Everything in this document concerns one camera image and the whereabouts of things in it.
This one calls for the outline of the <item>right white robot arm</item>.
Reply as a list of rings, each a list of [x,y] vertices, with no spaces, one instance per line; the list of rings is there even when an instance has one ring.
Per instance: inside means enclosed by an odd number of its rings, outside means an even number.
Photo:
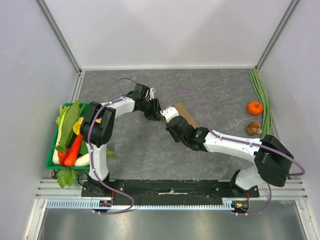
[[[272,135],[263,139],[222,135],[206,127],[195,128],[180,115],[166,120],[166,130],[176,143],[181,142],[193,151],[223,153],[254,163],[233,175],[229,191],[235,197],[262,183],[283,187],[289,176],[292,162],[286,157],[292,154]]]

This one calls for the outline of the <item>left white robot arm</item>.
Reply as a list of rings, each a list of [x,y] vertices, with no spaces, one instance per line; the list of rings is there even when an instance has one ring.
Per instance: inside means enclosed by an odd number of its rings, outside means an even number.
[[[141,111],[148,120],[159,120],[160,103],[156,90],[137,83],[134,90],[106,103],[92,101],[80,126],[80,134],[89,154],[89,180],[94,181],[92,191],[99,197],[106,196],[110,185],[107,167],[107,144],[110,141],[115,119],[134,111]]]

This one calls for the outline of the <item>brown cardboard box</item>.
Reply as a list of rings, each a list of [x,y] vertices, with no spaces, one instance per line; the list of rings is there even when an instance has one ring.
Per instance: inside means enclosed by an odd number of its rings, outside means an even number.
[[[181,102],[176,103],[173,107],[178,111],[180,116],[185,118],[189,125],[193,126],[194,128],[199,127],[194,118],[191,116],[191,114],[188,112],[188,110]]]

